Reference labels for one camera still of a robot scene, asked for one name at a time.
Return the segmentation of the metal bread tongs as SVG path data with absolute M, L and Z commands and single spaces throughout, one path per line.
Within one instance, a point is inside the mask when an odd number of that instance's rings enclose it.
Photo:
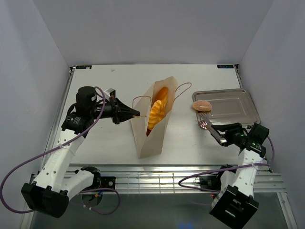
M 197 114 L 199 118 L 199 126 L 203 129 L 206 129 L 210 132 L 211 136 L 217 141 L 218 144 L 224 146 L 227 143 L 226 139 L 221 135 L 216 129 L 213 128 L 212 123 L 208 118 L 208 114 L 206 112 L 199 112 Z

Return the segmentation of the long baguette fake bread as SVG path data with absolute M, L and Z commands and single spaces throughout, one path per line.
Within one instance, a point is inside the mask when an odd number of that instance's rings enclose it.
M 159 90 L 159 92 L 157 93 L 155 100 L 158 101 L 162 101 L 164 103 L 167 103 L 168 101 L 168 91 L 169 89 L 167 87 L 163 87 Z

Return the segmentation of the ring shaped fake bread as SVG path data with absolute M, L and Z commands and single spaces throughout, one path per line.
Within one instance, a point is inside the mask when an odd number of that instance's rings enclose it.
M 159 123 L 165 116 L 165 103 L 158 100 L 156 101 L 151 110 L 149 115 L 148 121 L 148 129 L 152 130 L 157 123 Z

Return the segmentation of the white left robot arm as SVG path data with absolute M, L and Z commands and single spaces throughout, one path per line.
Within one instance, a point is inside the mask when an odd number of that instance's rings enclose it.
M 76 102 L 69 107 L 61 126 L 56 150 L 33 182 L 23 185 L 21 193 L 30 209 L 60 218 L 75 195 L 87 190 L 99 191 L 102 187 L 101 174 L 95 167 L 82 167 L 68 180 L 64 180 L 64 176 L 89 130 L 99 119 L 110 118 L 118 125 L 139 117 L 140 112 L 117 99 L 114 89 L 102 92 L 100 101 L 96 91 L 97 87 L 91 86 L 78 89 Z

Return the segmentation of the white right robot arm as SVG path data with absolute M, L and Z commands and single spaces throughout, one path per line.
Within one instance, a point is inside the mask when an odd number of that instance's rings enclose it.
M 258 209 L 254 180 L 266 148 L 262 145 L 269 129 L 255 123 L 249 132 L 240 123 L 208 128 L 221 146 L 239 148 L 238 168 L 225 166 L 215 177 L 220 193 L 212 202 L 210 215 L 232 229 L 243 228 Z

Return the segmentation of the beige paper bag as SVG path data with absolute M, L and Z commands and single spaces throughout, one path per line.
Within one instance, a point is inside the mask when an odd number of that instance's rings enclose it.
M 164 136 L 176 99 L 186 90 L 176 94 L 184 85 L 187 89 L 191 82 L 178 85 L 175 77 L 171 76 L 156 81 L 142 96 L 137 96 L 133 109 L 140 112 L 139 117 L 131 119 L 136 150 L 139 159 L 160 155 L 163 150 Z

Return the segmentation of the pink sugared fake doughnut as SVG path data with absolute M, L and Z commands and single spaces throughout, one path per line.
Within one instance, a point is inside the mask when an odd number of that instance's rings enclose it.
M 192 108 L 200 112 L 209 112 L 212 108 L 212 105 L 208 101 L 198 100 L 193 102 Z

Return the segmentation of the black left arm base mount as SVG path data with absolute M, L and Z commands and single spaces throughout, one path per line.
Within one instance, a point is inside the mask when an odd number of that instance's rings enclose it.
M 116 177 L 95 177 L 93 179 L 93 184 L 84 190 L 92 190 L 98 188 L 111 188 L 115 189 Z

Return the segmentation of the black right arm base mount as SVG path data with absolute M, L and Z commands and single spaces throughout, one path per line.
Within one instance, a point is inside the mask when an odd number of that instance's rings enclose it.
M 221 180 L 217 175 L 204 175 L 195 178 L 195 183 L 200 186 L 200 188 L 210 189 L 210 190 L 221 190 Z

